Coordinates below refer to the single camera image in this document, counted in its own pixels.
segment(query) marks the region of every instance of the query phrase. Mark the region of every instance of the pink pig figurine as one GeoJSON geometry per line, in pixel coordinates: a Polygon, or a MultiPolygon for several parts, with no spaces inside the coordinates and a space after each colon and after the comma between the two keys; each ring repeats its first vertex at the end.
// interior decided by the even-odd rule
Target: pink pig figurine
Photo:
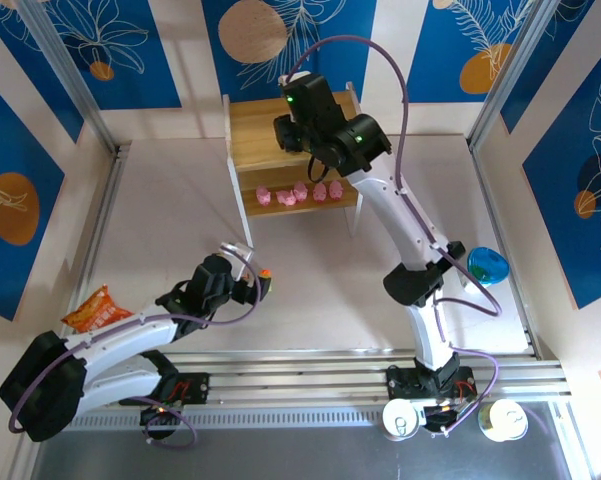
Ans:
{"type": "Polygon", "coordinates": [[[271,203],[271,192],[262,185],[256,188],[256,197],[258,198],[258,203],[263,207],[271,203]]]}
{"type": "Polygon", "coordinates": [[[319,183],[315,187],[313,187],[313,199],[322,203],[327,198],[327,187],[324,186],[324,183],[319,183]]]}
{"type": "Polygon", "coordinates": [[[296,182],[296,184],[293,186],[293,194],[296,196],[298,203],[300,203],[307,199],[309,192],[307,191],[307,187],[305,187],[304,183],[296,182]]]}
{"type": "Polygon", "coordinates": [[[281,190],[279,192],[276,192],[276,197],[278,197],[278,202],[280,202],[283,205],[286,205],[287,207],[296,204],[296,197],[293,195],[293,192],[281,190]]]}
{"type": "Polygon", "coordinates": [[[331,182],[331,185],[329,185],[329,196],[334,200],[340,200],[342,198],[343,191],[344,189],[342,188],[342,184],[337,180],[334,180],[331,182]]]}

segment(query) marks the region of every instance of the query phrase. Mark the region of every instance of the orange circle pattern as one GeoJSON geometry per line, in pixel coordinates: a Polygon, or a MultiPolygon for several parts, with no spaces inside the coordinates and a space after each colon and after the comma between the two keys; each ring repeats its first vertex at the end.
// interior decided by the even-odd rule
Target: orange circle pattern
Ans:
{"type": "Polygon", "coordinates": [[[502,68],[504,61],[509,55],[511,45],[508,43],[500,43],[494,45],[489,51],[479,52],[469,59],[462,67],[460,73],[460,87],[466,93],[482,94],[488,93],[493,86],[496,76],[491,78],[493,73],[492,67],[496,70],[496,74],[502,68]]]}
{"type": "Polygon", "coordinates": [[[12,208],[7,204],[0,205],[0,238],[14,246],[28,244],[38,229],[40,220],[40,204],[38,192],[31,181],[20,173],[3,173],[0,175],[0,191],[18,197],[26,194],[19,204],[23,210],[12,208]]]}
{"type": "Polygon", "coordinates": [[[590,191],[583,190],[576,195],[574,206],[578,216],[586,220],[596,212],[596,197],[590,191]]]}
{"type": "Polygon", "coordinates": [[[113,68],[107,63],[95,61],[89,65],[89,71],[91,75],[100,80],[101,82],[108,82],[113,80],[114,72],[113,68]]]}

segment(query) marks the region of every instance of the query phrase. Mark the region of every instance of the orange snack bag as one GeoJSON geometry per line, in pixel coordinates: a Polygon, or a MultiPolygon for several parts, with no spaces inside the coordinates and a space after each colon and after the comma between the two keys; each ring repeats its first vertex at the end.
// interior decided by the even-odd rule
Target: orange snack bag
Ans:
{"type": "Polygon", "coordinates": [[[110,325],[131,315],[133,313],[118,307],[113,302],[109,295],[109,287],[103,285],[78,310],[64,317],[62,321],[78,332],[84,333],[110,325]]]}

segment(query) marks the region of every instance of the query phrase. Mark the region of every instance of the white table surface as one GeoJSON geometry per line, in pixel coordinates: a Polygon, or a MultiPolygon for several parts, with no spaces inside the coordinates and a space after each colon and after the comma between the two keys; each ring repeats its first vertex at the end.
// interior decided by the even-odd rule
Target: white table surface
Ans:
{"type": "MultiPolygon", "coordinates": [[[[403,172],[450,240],[462,240],[468,251],[497,249],[462,136],[408,137],[403,172]]],[[[333,209],[252,219],[256,261],[273,272],[271,293],[246,321],[195,332],[164,350],[413,349],[403,308],[382,286],[399,260],[389,236],[369,205],[363,204],[355,238],[344,215],[333,209]]],[[[190,278],[222,241],[244,241],[224,140],[134,141],[91,289],[107,283],[120,306],[138,311],[190,278]]],[[[450,339],[494,353],[525,350],[509,283],[492,291],[504,309],[498,319],[445,307],[450,339]]],[[[454,271],[445,276],[445,293],[470,298],[454,271]]],[[[225,305],[216,320],[244,308],[225,305]]]]}

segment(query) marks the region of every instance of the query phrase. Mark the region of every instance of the floral wall pattern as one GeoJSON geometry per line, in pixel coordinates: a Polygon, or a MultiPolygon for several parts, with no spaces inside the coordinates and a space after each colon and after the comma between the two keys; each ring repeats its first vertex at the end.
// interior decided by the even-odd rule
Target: floral wall pattern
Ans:
{"type": "Polygon", "coordinates": [[[509,132],[518,124],[594,1],[561,0],[558,4],[500,112],[509,132]]]}
{"type": "MultiPolygon", "coordinates": [[[[375,5],[375,0],[203,0],[220,91],[232,102],[279,96],[278,77],[321,38],[370,38],[375,5]]],[[[361,95],[367,54],[364,45],[331,44],[301,70],[319,71],[334,91],[351,80],[361,95]]]]}
{"type": "Polygon", "coordinates": [[[64,173],[0,97],[0,316],[13,320],[64,173]]]}
{"type": "Polygon", "coordinates": [[[84,120],[12,7],[0,1],[0,38],[75,142],[84,120]]]}
{"type": "Polygon", "coordinates": [[[411,101],[483,101],[534,1],[432,0],[407,81],[411,101]]]}
{"type": "Polygon", "coordinates": [[[582,308],[601,297],[601,59],[524,171],[582,308]]]}
{"type": "MultiPolygon", "coordinates": [[[[101,109],[181,106],[147,0],[48,0],[42,5],[101,109]]],[[[46,82],[53,84],[43,94],[51,105],[59,82],[50,80],[51,68],[11,7],[0,0],[0,37],[41,94],[48,90],[46,82]]]]}

